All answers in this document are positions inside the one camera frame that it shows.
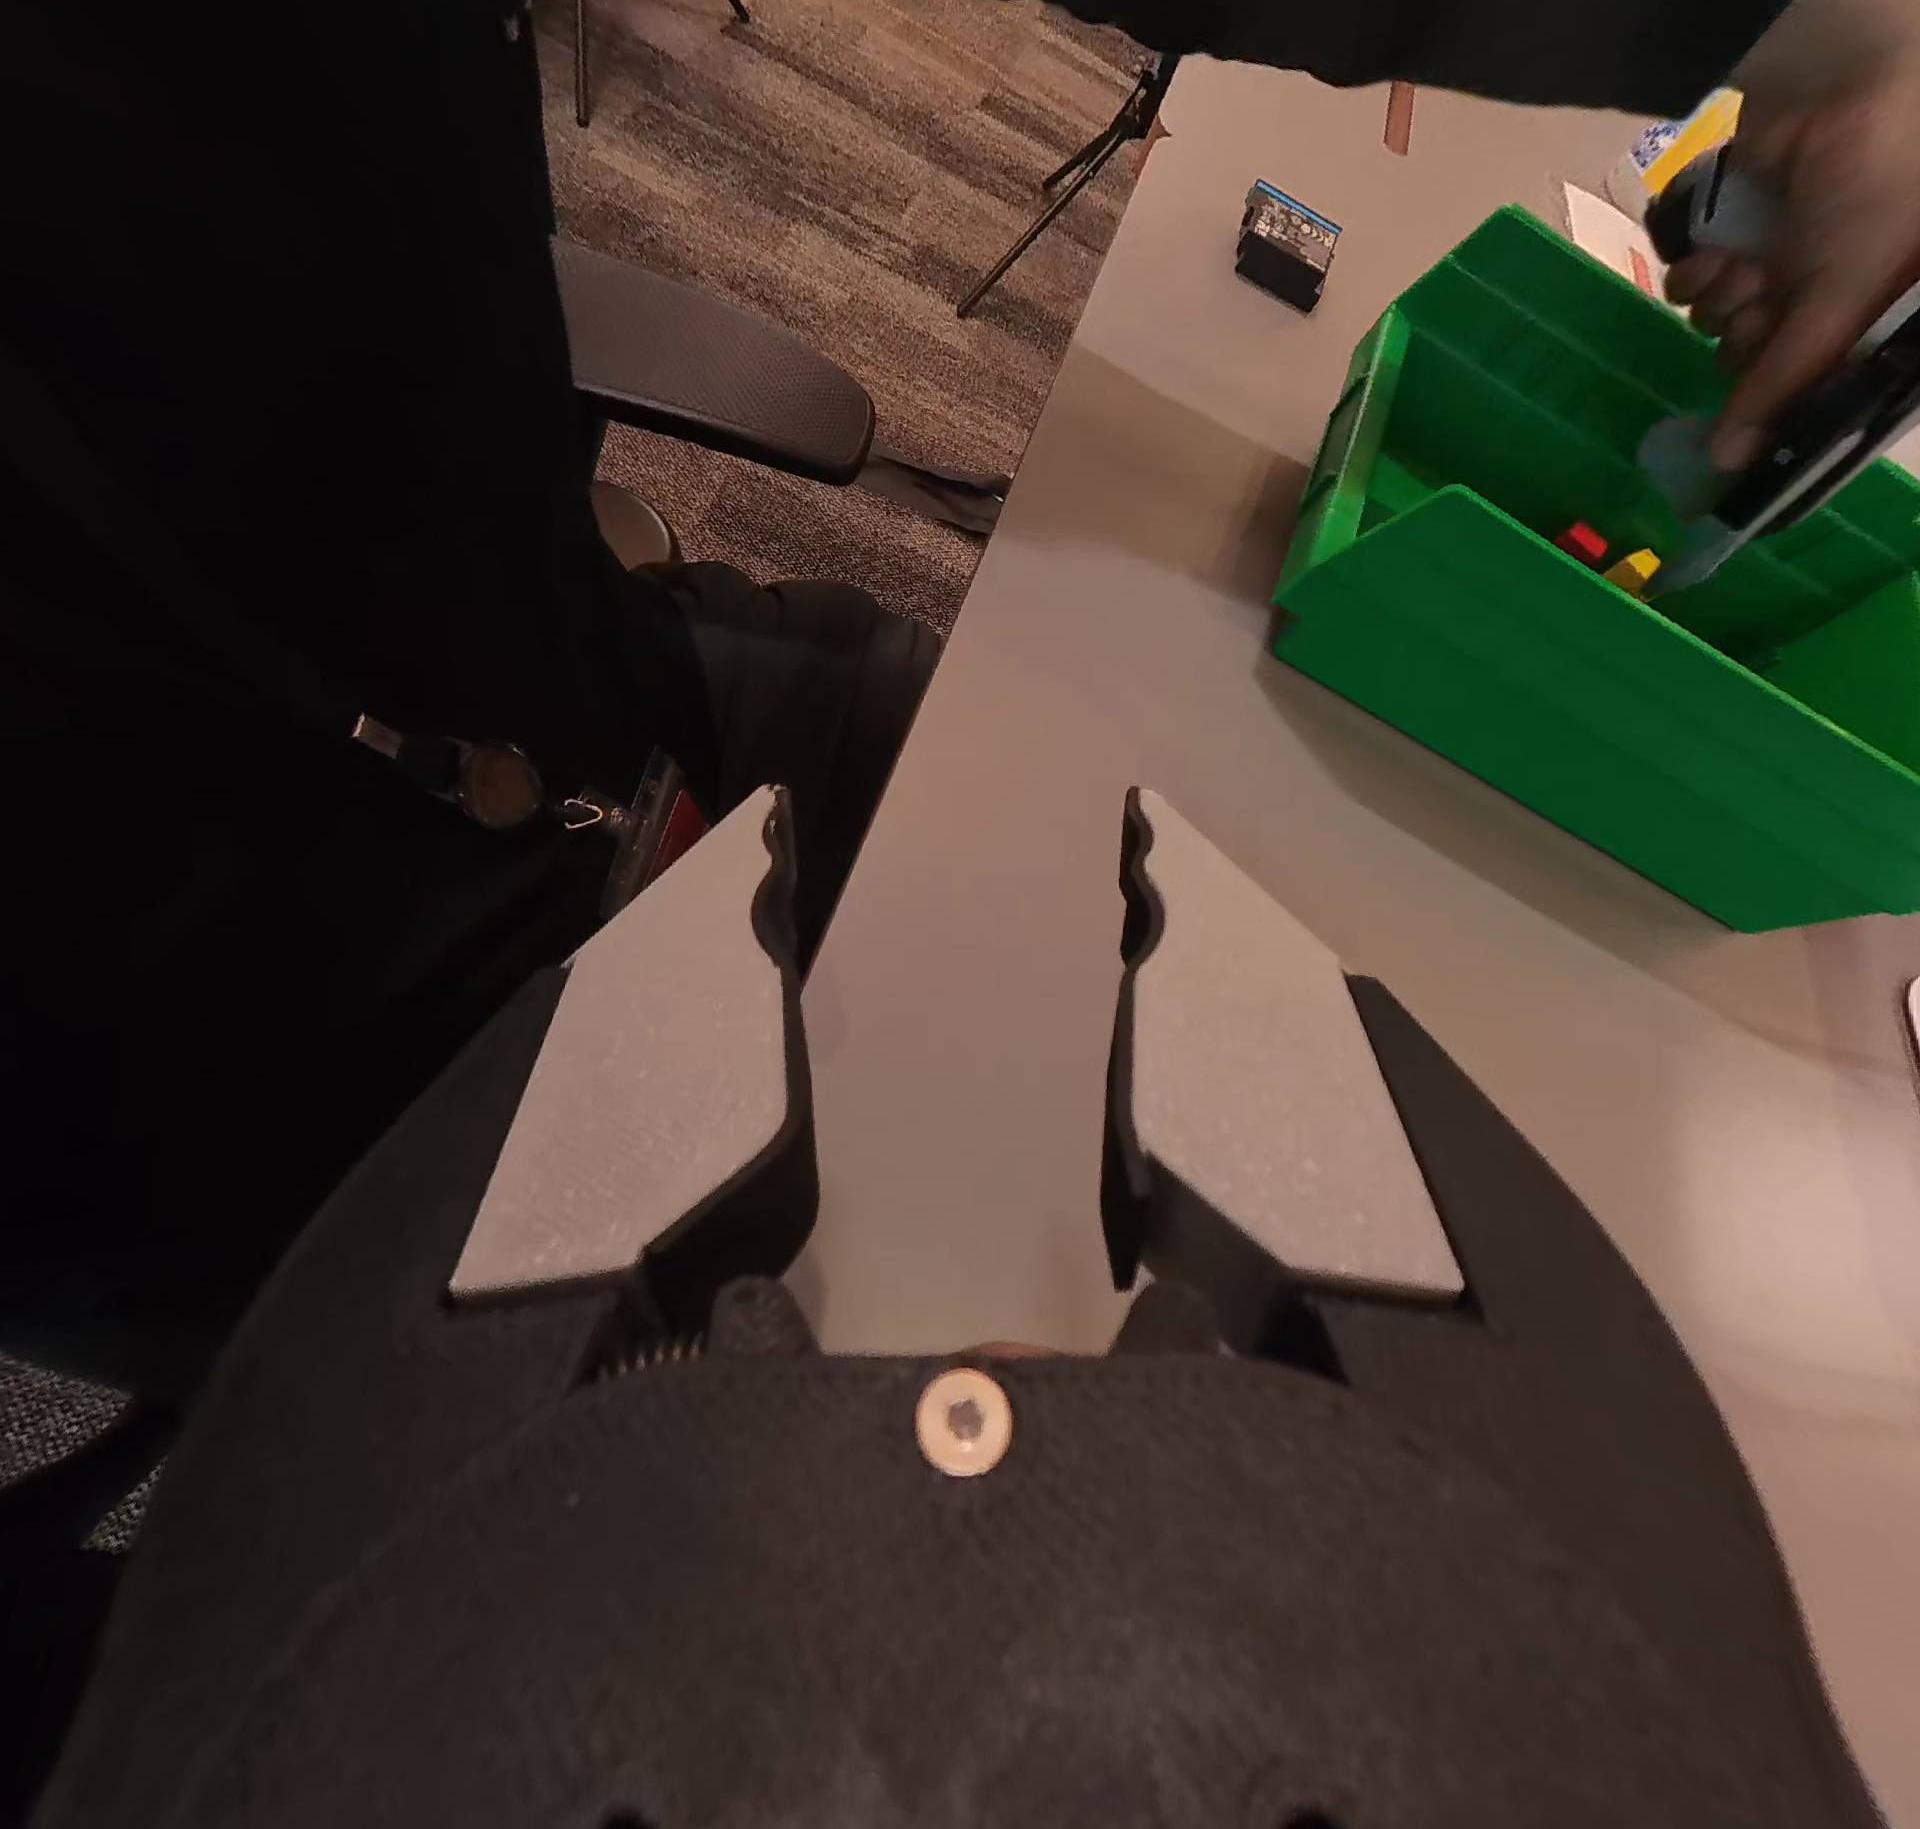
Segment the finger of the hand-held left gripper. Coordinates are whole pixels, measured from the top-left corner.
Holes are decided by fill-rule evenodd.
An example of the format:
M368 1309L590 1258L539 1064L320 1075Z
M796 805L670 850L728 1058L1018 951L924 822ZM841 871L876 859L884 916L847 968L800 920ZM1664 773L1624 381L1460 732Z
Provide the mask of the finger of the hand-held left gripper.
M1810 515L1810 502L1780 502L1771 515L1752 523L1722 523L1706 515L1685 525L1681 542L1657 558L1657 568L1648 576L1644 599L1668 599L1716 576L1739 550L1797 525Z

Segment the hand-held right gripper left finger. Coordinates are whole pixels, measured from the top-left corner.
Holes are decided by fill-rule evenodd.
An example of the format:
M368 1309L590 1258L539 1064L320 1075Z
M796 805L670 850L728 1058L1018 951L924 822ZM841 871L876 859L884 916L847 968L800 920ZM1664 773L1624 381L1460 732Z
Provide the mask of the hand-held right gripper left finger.
M794 801L758 783L566 961L449 1274L453 1303L619 1287L709 1303L818 1214Z

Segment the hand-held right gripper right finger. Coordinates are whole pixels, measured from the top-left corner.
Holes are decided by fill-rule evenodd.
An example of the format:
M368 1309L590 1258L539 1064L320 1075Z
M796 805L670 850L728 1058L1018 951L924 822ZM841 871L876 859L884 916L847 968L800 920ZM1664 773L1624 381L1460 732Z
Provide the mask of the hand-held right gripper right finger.
M1122 897L1114 1283L1458 1303L1463 1272L1337 951L1143 783L1123 794Z

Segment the green plastic bin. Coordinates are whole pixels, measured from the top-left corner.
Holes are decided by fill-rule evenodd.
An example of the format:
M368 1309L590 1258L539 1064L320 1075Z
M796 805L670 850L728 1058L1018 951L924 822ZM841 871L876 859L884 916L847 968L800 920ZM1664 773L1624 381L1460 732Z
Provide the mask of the green plastic bin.
M1678 311L1494 207L1353 350L1274 658L1729 926L1917 911L1917 479L1881 458L1668 599L1603 576L1681 545L1633 453L1721 386Z

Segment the red badge card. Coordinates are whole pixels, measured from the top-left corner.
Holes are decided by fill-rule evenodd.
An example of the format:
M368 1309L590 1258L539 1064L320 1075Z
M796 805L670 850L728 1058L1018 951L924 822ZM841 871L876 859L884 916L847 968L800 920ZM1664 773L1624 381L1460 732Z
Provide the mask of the red badge card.
M653 746L637 788L625 801L603 801L603 830L610 834L610 871L601 920L610 922L709 834L709 819L687 794L680 763Z

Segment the printed paper sheet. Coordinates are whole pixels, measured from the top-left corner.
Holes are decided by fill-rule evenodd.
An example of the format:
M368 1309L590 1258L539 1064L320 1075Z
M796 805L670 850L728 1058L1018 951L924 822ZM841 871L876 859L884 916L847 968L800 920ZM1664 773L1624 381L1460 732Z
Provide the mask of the printed paper sheet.
M1573 248L1624 283L1633 283L1644 295L1664 299L1664 261L1650 242L1648 225L1583 186L1566 180L1560 190Z

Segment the white wipes canister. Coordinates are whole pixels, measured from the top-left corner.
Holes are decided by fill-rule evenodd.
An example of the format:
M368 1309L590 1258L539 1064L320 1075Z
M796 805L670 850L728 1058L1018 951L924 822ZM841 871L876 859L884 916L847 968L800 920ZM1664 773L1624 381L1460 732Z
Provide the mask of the white wipes canister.
M1687 117L1648 123L1606 170L1603 192L1644 216L1694 163L1734 140L1739 113L1739 89L1711 89Z

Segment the black battery pack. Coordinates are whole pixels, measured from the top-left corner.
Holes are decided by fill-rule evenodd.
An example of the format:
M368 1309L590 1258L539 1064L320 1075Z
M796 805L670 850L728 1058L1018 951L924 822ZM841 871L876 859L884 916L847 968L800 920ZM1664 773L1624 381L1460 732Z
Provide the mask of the black battery pack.
M1342 225L1273 180L1251 180L1236 229L1236 278L1313 311L1323 305Z

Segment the person's torso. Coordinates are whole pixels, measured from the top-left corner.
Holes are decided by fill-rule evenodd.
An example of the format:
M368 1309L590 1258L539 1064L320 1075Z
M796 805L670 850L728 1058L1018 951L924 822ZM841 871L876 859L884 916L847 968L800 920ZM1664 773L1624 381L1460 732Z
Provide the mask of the person's torso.
M6 1348L186 1383L590 855L353 732L614 783L525 0L6 0Z

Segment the black office chair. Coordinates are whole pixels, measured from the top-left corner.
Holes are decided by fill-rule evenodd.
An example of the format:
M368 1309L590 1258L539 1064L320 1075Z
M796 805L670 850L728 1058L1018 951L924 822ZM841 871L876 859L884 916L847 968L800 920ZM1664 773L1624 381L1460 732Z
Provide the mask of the black office chair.
M874 453L874 397L787 330L700 286L552 237L568 336L572 456L623 568L680 565L661 509L601 482L610 425L661 433L818 487L853 487Z

